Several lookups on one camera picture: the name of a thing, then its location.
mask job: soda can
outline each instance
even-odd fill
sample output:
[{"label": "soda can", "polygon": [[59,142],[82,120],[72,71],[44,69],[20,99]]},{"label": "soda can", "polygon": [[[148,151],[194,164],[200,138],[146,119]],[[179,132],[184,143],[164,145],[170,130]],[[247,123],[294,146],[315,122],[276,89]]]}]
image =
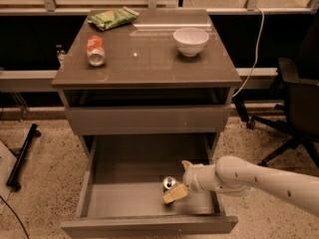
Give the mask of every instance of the soda can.
[{"label": "soda can", "polygon": [[87,57],[89,64],[94,67],[99,67],[106,62],[106,52],[100,37],[91,36],[88,38]]}]

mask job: closed drawer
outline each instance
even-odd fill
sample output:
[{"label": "closed drawer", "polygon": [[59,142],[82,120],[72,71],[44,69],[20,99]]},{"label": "closed drawer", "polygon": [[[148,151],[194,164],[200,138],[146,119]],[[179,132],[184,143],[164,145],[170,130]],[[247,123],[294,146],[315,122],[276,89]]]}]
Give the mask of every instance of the closed drawer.
[{"label": "closed drawer", "polygon": [[67,108],[77,135],[223,131],[229,105],[207,107]]},{"label": "closed drawer", "polygon": [[208,163],[204,133],[96,136],[76,220],[62,228],[72,238],[229,233],[210,192],[171,205],[161,201],[166,176],[181,180],[181,161]]}]

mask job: floor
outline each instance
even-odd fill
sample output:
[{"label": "floor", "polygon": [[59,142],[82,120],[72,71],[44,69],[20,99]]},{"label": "floor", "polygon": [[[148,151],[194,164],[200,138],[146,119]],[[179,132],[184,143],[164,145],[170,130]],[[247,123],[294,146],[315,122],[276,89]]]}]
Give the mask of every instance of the floor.
[{"label": "floor", "polygon": [[[250,112],[280,118],[268,108],[249,108]],[[31,110],[27,119],[18,121],[15,109],[4,109],[0,120],[0,139],[11,148],[20,147],[32,123],[40,137],[30,146],[20,176],[22,188],[11,192],[8,202],[18,213],[31,239],[69,238],[60,228],[62,221],[74,218],[87,157],[73,135],[62,109]],[[218,142],[216,158],[235,155],[251,162],[274,149],[286,135],[265,125],[247,129],[233,110]],[[273,160],[278,169],[319,176],[319,170],[302,147]],[[185,239],[318,238],[319,218],[258,189],[245,197],[222,196],[226,215],[237,216],[238,224],[226,235],[178,236]],[[0,238],[26,238],[8,208],[0,214]]]}]

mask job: green chip bag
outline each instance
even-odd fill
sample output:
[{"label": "green chip bag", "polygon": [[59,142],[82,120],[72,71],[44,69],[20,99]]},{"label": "green chip bag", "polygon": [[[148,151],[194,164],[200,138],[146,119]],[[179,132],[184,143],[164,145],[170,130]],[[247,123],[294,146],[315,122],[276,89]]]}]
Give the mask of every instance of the green chip bag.
[{"label": "green chip bag", "polygon": [[100,30],[106,31],[137,19],[138,12],[127,7],[124,9],[110,10],[89,17],[88,22],[95,24]]}]

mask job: bowl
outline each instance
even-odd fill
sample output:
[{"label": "bowl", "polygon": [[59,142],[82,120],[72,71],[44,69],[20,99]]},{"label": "bowl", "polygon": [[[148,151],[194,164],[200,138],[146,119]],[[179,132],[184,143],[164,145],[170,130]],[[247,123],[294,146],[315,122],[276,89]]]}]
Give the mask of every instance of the bowl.
[{"label": "bowl", "polygon": [[173,33],[177,49],[187,57],[194,57],[207,45],[209,35],[198,28],[181,28]]}]

